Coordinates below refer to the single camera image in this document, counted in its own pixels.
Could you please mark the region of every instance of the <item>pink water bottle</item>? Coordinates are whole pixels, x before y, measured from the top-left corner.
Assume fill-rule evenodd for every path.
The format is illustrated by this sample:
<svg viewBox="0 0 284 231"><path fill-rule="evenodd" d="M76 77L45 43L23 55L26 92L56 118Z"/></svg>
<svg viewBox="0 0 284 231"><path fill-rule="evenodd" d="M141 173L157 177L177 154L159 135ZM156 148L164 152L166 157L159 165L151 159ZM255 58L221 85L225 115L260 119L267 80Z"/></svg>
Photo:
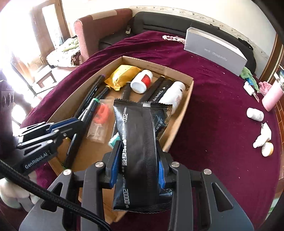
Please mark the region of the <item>pink water bottle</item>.
<svg viewBox="0 0 284 231"><path fill-rule="evenodd" d="M282 95L283 90L277 80L275 80L272 87L262 99L264 108L269 112L272 108L275 107L276 103L279 101Z"/></svg>

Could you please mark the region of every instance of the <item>person's hand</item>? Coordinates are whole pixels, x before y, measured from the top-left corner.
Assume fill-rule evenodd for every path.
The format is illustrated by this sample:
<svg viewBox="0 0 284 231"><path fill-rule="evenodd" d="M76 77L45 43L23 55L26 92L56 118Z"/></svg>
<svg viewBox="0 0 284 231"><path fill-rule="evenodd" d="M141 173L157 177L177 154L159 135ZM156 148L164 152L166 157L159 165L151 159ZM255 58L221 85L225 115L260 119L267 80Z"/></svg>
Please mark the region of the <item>person's hand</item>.
<svg viewBox="0 0 284 231"><path fill-rule="evenodd" d="M36 183L36 173L31 172L29 179ZM24 190L20 186L7 181L5 178L0 180L0 198L9 207L14 209L24 208L29 212L32 207L37 203L38 197Z"/></svg>

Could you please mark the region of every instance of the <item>plastic bag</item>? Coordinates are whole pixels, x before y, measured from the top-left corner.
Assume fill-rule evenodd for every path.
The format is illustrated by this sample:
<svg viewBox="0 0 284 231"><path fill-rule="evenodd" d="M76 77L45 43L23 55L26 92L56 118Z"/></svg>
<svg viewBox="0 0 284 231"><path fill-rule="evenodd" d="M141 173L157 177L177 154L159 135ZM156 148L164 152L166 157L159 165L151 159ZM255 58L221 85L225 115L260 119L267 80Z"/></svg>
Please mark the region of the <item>plastic bag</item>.
<svg viewBox="0 0 284 231"><path fill-rule="evenodd" d="M113 209L155 213L170 207L171 194L158 184L156 134L162 135L165 128L155 132L155 124L168 122L171 110L171 105L159 103L114 101L123 151Z"/></svg>
<svg viewBox="0 0 284 231"><path fill-rule="evenodd" d="M120 65L105 83L115 91L119 91L128 81L131 81L139 72L140 68L130 65Z"/></svg>
<svg viewBox="0 0 284 231"><path fill-rule="evenodd" d="M95 113L95 116L90 124L87 134L87 139L104 143L108 129L108 119L113 114L114 99L100 100L100 105Z"/></svg>

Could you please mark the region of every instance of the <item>white pill bottle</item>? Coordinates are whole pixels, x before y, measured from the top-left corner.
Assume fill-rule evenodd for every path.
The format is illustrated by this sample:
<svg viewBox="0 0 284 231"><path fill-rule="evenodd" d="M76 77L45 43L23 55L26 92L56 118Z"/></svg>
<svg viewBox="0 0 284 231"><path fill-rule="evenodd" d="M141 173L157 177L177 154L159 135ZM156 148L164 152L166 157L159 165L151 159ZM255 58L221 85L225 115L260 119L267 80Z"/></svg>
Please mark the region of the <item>white pill bottle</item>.
<svg viewBox="0 0 284 231"><path fill-rule="evenodd" d="M138 94L143 94L151 85L153 73L149 70L143 70L138 73L131 81L130 87Z"/></svg>
<svg viewBox="0 0 284 231"><path fill-rule="evenodd" d="M264 119L264 114L262 111L257 110L255 108L248 108L247 117L261 122Z"/></svg>
<svg viewBox="0 0 284 231"><path fill-rule="evenodd" d="M177 107L179 106L184 91L185 91L185 85L180 81L176 81L165 92L163 97L160 99L159 103L172 104L173 105L172 114L174 114Z"/></svg>

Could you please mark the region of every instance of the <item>burgundy velvet cloth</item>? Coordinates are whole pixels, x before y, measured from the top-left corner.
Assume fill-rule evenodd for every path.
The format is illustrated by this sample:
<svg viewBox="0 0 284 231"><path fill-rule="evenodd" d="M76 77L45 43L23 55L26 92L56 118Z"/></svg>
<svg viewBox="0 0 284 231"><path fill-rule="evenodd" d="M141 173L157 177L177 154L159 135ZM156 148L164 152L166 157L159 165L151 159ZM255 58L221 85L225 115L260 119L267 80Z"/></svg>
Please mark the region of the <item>burgundy velvet cloth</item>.
<svg viewBox="0 0 284 231"><path fill-rule="evenodd" d="M163 40L164 34L145 32L97 52L62 80L22 125L47 121L82 83L123 55L190 75L194 78L192 96L170 153L175 161L190 169L211 169L257 228L268 213L279 177L281 141L275 111L267 112L261 102L249 96L240 77L205 58L184 51L183 44ZM260 135L260 122L246 116L248 107L264 112L263 122L271 128L274 145L270 157L263 157L261 148L254 149L252 146ZM53 179L48 174L43 177L49 181ZM112 228L124 231L166 230L168 219L169 212L128 212L121 221L112 224Z"/></svg>

